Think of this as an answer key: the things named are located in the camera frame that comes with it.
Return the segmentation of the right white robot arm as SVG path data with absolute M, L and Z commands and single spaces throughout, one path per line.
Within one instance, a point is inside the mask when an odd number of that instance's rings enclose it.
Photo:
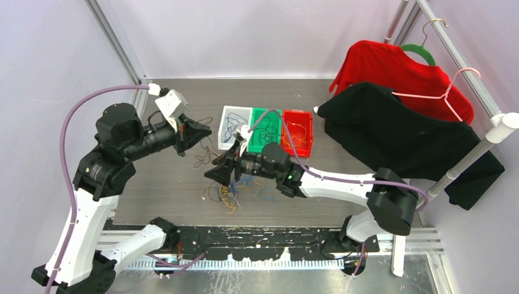
M 290 198 L 331 198 L 364 206 L 364 212 L 343 223 L 339 238 L 346 251 L 356 251 L 379 233 L 411 232 L 417 193 L 387 168 L 363 175 L 324 172 L 292 161 L 278 143 L 267 144 L 260 153 L 241 151 L 236 143 L 213 164 L 204 177 L 224 186 L 246 174 L 275 181 L 277 190 Z

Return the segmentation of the red shirt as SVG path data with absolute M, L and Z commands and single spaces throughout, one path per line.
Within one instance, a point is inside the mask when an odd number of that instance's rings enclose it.
M 455 86 L 449 90 L 446 101 L 438 98 L 451 84 L 442 68 L 421 64 L 396 45 L 371 40 L 354 43 L 330 84 L 329 92 L 337 95 L 364 81 L 411 94 L 412 97 L 401 96 L 402 103 L 431 118 L 471 124 L 475 117 L 471 102 Z

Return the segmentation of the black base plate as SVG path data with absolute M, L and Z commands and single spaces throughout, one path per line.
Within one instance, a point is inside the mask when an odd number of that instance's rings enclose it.
M 339 228 L 316 227 L 179 227 L 173 245 L 153 251 L 159 256 L 206 260 L 280 260 L 288 251 L 290 261 L 329 260 L 334 254 L 360 252 L 360 246 L 340 240 Z

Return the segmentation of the green clothes hanger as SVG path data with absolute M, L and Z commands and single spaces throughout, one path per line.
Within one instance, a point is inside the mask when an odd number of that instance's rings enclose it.
M 418 55 L 425 61 L 425 63 L 428 66 L 436 66 L 436 61 L 435 61 L 434 57 L 431 55 L 431 53 L 427 49 L 425 49 L 424 45 L 428 39 L 428 34 L 425 32 L 425 28 L 429 24 L 432 24 L 432 23 L 438 22 L 438 21 L 441 22 L 445 28 L 449 27 L 449 25 L 442 18 L 433 18 L 433 19 L 427 21 L 422 27 L 422 33 L 424 34 L 423 42 L 420 45 L 411 44 L 411 43 L 404 44 L 400 47 L 401 50 L 404 52 L 407 52 L 407 53 L 414 53 L 414 54 Z

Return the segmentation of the black shirt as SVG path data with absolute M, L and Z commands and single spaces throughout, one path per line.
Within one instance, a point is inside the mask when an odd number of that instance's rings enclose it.
M 388 168 L 408 179 L 439 181 L 480 138 L 465 122 L 422 115 L 400 102 L 390 88 L 352 85 L 322 105 L 325 133 L 376 171 Z

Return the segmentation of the aluminium frame rail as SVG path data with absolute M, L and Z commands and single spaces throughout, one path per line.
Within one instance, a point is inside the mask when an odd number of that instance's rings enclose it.
M 150 79 L 146 76 L 112 3 L 98 0 L 84 2 L 133 84 L 149 84 Z

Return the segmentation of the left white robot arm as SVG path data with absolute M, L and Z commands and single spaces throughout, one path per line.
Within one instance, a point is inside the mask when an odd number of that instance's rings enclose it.
M 180 234 L 170 221 L 156 217 L 133 236 L 99 250 L 97 244 L 111 210 L 116 206 L 127 181 L 135 174 L 134 161 L 173 147 L 180 156 L 211 129 L 186 115 L 179 117 L 180 128 L 168 122 L 144 126 L 136 109 L 128 103 L 109 106 L 95 126 L 97 146 L 80 161 L 73 178 L 75 205 L 48 263 L 33 269 L 38 284 L 51 284 L 58 293 L 105 293 L 116 276 L 142 256 L 156 250 L 177 249 Z

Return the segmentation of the pink clothes hanger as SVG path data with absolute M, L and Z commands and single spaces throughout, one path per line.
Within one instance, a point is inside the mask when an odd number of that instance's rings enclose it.
M 458 70 L 454 77 L 452 78 L 452 81 L 450 82 L 450 84 L 448 85 L 448 87 L 446 88 L 446 91 L 444 94 L 440 95 L 440 96 L 420 96 L 420 95 L 415 95 L 415 94 L 403 94 L 403 93 L 399 93 L 399 92 L 392 92 L 393 95 L 395 96 L 400 96 L 400 97 L 410 97 L 410 98 L 415 98 L 415 99 L 429 99 L 429 100 L 441 100 L 443 101 L 443 103 L 448 107 L 448 109 L 450 110 L 450 112 L 457 118 L 458 121 L 462 122 L 463 119 L 461 118 L 461 116 L 456 112 L 456 110 L 453 108 L 453 106 L 451 106 L 451 104 L 448 102 L 448 95 L 452 89 L 452 87 L 454 86 L 454 81 L 456 80 L 456 78 L 462 73 L 462 72 L 466 72 L 466 71 L 471 71 L 471 72 L 474 72 L 477 77 L 479 79 L 481 79 L 481 73 L 473 68 L 473 67 L 465 67 L 465 68 L 462 68 L 460 70 Z

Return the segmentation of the white plastic bin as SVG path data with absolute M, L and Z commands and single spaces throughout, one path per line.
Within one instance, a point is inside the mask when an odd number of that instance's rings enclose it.
M 226 151 L 234 144 L 233 130 L 239 124 L 251 125 L 252 107 L 238 107 L 225 105 L 222 110 L 220 125 L 217 134 L 217 147 Z

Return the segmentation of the green plastic bin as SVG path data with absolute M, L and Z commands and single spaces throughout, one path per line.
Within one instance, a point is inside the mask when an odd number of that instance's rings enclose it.
M 254 128 L 248 144 L 250 153 L 261 153 L 264 146 L 275 142 L 281 142 L 282 122 L 276 112 L 267 113 Z

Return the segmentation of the red plastic bin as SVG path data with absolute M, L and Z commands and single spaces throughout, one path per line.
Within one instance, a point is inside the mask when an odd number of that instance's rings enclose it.
M 313 116 L 308 111 L 284 109 L 283 121 L 299 157 L 308 158 L 313 144 Z

